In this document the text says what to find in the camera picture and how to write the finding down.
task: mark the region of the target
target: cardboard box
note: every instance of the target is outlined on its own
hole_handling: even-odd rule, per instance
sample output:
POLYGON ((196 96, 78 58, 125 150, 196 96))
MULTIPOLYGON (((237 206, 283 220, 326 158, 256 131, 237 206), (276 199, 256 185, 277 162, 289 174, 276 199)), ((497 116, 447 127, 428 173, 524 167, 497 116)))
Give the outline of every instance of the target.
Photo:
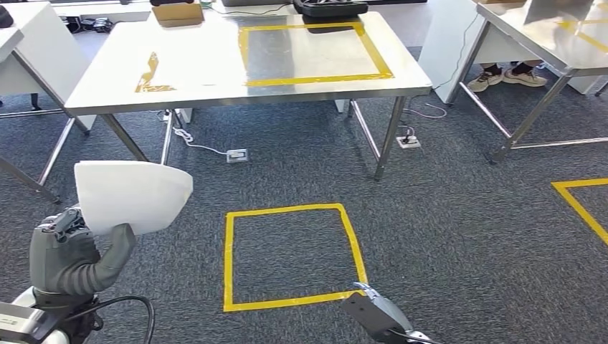
POLYGON ((184 27, 203 22, 203 9, 199 0, 192 4, 166 4, 152 6, 152 12, 162 27, 184 27))

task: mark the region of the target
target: yellow tape square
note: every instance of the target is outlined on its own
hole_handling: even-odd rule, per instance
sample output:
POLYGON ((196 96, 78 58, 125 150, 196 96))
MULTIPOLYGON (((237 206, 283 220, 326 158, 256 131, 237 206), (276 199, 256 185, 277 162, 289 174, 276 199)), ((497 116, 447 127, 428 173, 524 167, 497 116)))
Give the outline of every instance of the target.
POLYGON ((351 246, 353 260, 357 271, 359 282, 367 283, 367 275, 361 250, 353 230, 351 221, 348 219, 346 209, 342 204, 308 204, 303 206, 286 206, 282 208, 259 209, 249 211, 233 211, 226 214, 226 241, 224 243, 224 311, 234 312, 238 310, 263 310, 266 308, 289 307, 296 305, 308 305, 311 303, 342 300, 350 297, 355 290, 345 292, 333 292, 329 294, 312 295, 307 297, 296 297, 292 299, 269 300, 259 302, 234 303, 232 292, 232 249, 234 243, 234 219, 243 216, 258 216, 288 213, 292 211, 307 211, 307 210, 337 210, 344 225, 344 231, 348 237, 348 243, 351 246))
POLYGON ((577 201, 568 191, 568 188, 578 188, 582 186, 608 185, 608 178, 583 179, 580 181, 554 181, 553 187, 564 197, 566 202, 574 208, 580 217, 595 231, 595 233, 608 245, 608 233, 599 222, 577 201))
POLYGON ((560 21, 557 23, 560 27, 570 32, 571 34, 583 39, 585 42, 590 45, 596 47, 597 49, 608 52, 608 46, 601 43, 597 39, 589 36, 582 32, 582 30, 577 29, 578 25, 589 25, 589 24, 608 24, 608 19, 595 19, 595 20, 583 20, 583 21, 560 21))
POLYGON ((239 29, 239 48, 241 49, 241 56, 245 68, 247 68, 247 61, 249 59, 249 34, 254 31, 272 31, 272 30, 287 30, 287 29, 321 29, 321 28, 332 28, 332 27, 352 27, 357 33, 357 36, 361 40, 361 43, 365 47, 368 55, 373 61, 377 73, 374 74, 359 74, 359 75, 334 75, 330 77, 289 77, 283 79, 264 79, 264 80, 250 80, 246 83, 249 87, 264 87, 264 86, 278 86, 278 85, 297 85, 297 84, 308 84, 311 82, 337 82, 337 81, 357 81, 357 80, 377 80, 377 79, 389 79, 393 77, 393 73, 386 65, 382 55, 374 45, 366 33, 363 24, 359 21, 346 22, 346 23, 326 23, 326 24, 301 24, 301 25, 269 25, 263 27, 241 27, 239 29))

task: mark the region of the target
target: yellow tape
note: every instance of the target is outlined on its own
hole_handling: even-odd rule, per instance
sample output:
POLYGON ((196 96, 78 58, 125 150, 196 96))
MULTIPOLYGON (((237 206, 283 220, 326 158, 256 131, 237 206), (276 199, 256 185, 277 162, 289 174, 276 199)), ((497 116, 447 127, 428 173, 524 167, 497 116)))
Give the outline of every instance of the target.
POLYGON ((351 290, 349 292, 333 292, 330 294, 296 297, 293 299, 248 302, 248 303, 238 303, 238 304, 231 304, 231 305, 224 304, 224 311, 225 312, 236 312, 239 310, 266 310, 268 308, 281 308, 281 307, 298 306, 298 305, 309 305, 311 303, 319 303, 319 302, 346 299, 355 292, 357 292, 357 291, 351 290))
POLYGON ((600 23, 608 23, 608 19, 599 19, 599 20, 584 20, 584 21, 560 21, 559 23, 557 23, 560 27, 562 27, 563 29, 565 29, 566 31, 572 33, 575 36, 580 37, 581 39, 583 39, 585 42, 589 43, 590 45, 596 47, 599 50, 602 50, 603 52, 608 52, 608 47, 604 44, 602 44, 601 42, 597 41, 595 38, 589 36, 588 34, 584 34, 583 32, 577 31, 574 28, 575 24, 600 24, 600 23))
POLYGON ((247 61, 249 56, 249 30, 239 30, 239 49, 241 49, 243 66, 245 70, 247 70, 247 61))
POLYGON ((356 290, 345 291, 345 292, 332 292, 328 294, 313 295, 306 297, 295 297, 290 299, 281 300, 269 300, 259 302, 246 302, 246 303, 234 303, 233 300, 233 280, 232 280, 232 246, 234 243, 234 218, 243 216, 259 216, 259 215, 270 215, 279 213, 288 213, 294 211, 307 211, 307 210, 337 210, 340 214, 342 224, 344 225, 344 231, 348 237, 348 243, 351 246, 353 253, 353 261, 355 262, 355 268, 357 271, 357 278, 359 282, 367 283, 367 273, 365 272, 365 265, 363 263, 363 257, 361 250, 357 242, 355 231, 351 224, 346 209, 342 204, 306 204, 302 206, 286 206, 282 208, 271 208, 271 209, 258 209, 249 211, 235 211, 226 214, 226 239, 224 242, 224 311, 234 312, 239 310, 263 310, 267 308, 277 307, 289 307, 296 305, 309 305, 311 303, 327 302, 334 300, 342 300, 350 297, 354 292, 360 292, 356 290))
POLYGON ((287 30, 287 29, 322 29, 328 27, 355 27, 361 26, 358 21, 349 21, 345 23, 325 23, 325 24, 300 24, 300 25, 267 25, 260 27, 242 27, 245 31, 272 31, 272 30, 287 30))
POLYGON ((226 214, 226 238, 224 240, 224 310, 232 305, 232 243, 234 241, 234 215, 226 214))
POLYGON ((326 23, 326 24, 301 24, 301 25, 269 25, 260 27, 241 27, 239 29, 239 47, 241 49, 241 55, 245 69, 247 69, 247 61, 249 54, 249 32, 251 31, 272 31, 272 30, 286 30, 286 29, 322 29, 331 27, 352 27, 355 33, 359 36, 361 43, 365 47, 368 55, 372 62, 376 66, 378 73, 373 74, 360 74, 360 75, 335 75, 327 77, 289 77, 289 78, 277 78, 277 79, 264 79, 264 80, 251 80, 245 83, 248 87, 264 87, 264 86, 278 86, 278 85, 298 85, 298 84, 309 84, 312 82, 341 82, 341 81, 359 81, 359 80, 378 80, 378 79, 390 79, 393 77, 389 66, 382 59, 382 55, 378 52, 378 49, 369 38, 368 34, 361 22, 352 21, 346 23, 326 23))
POLYGON ((152 78, 156 74, 156 68, 158 68, 158 56, 155 52, 150 54, 148 58, 149 72, 145 72, 141 75, 137 87, 135 88, 136 93, 140 92, 163 92, 163 91, 174 91, 175 88, 169 85, 150 85, 152 78))
POLYGON ((568 188, 581 187, 581 186, 598 186, 608 184, 608 178, 600 179, 585 179, 580 181, 557 181, 551 183, 553 187, 564 197, 566 202, 570 204, 572 208, 580 215, 580 217, 595 231, 595 233, 608 245, 608 233, 600 225, 597 220, 577 201, 568 188))

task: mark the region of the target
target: person's leg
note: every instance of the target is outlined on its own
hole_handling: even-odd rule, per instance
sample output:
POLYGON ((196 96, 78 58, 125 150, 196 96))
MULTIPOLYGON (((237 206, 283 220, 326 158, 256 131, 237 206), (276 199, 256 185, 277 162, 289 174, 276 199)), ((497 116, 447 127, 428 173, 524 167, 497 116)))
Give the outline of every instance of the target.
POLYGON ((496 63, 482 63, 483 72, 467 84, 473 92, 485 91, 488 87, 503 81, 503 70, 496 63))
POLYGON ((31 100, 30 103, 32 104, 32 111, 42 110, 40 106, 38 106, 38 93, 30 93, 29 99, 31 100))
POLYGON ((509 84, 522 84, 529 87, 543 87, 547 79, 534 74, 534 67, 543 63, 541 60, 524 61, 505 72, 503 81, 509 84))

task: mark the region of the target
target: white cable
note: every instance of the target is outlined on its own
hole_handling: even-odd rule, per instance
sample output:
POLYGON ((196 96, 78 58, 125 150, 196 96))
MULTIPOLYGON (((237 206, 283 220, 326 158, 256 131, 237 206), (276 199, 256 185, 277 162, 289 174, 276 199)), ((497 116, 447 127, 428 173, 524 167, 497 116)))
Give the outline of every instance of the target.
POLYGON ((416 115, 420 115, 424 118, 443 118, 445 116, 447 116, 447 111, 445 109, 442 109, 438 106, 434 106, 434 105, 430 105, 429 103, 425 104, 428 107, 434 108, 434 109, 438 109, 441 110, 443 112, 443 115, 439 115, 439 116, 429 116, 429 115, 425 115, 424 113, 421 113, 419 111, 413 110, 413 109, 404 109, 404 112, 408 112, 408 113, 415 113, 416 115))
POLYGON ((186 142, 186 145, 188 147, 197 147, 197 148, 204 148, 207 149, 209 151, 218 153, 218 154, 222 154, 223 156, 227 156, 228 153, 225 152, 220 152, 219 150, 210 148, 210 147, 206 147, 204 145, 193 145, 190 142, 194 141, 194 138, 192 137, 192 135, 190 135, 190 133, 188 133, 187 131, 185 131, 184 129, 178 129, 178 128, 173 128, 173 132, 175 133, 175 135, 181 137, 184 139, 184 141, 186 142))

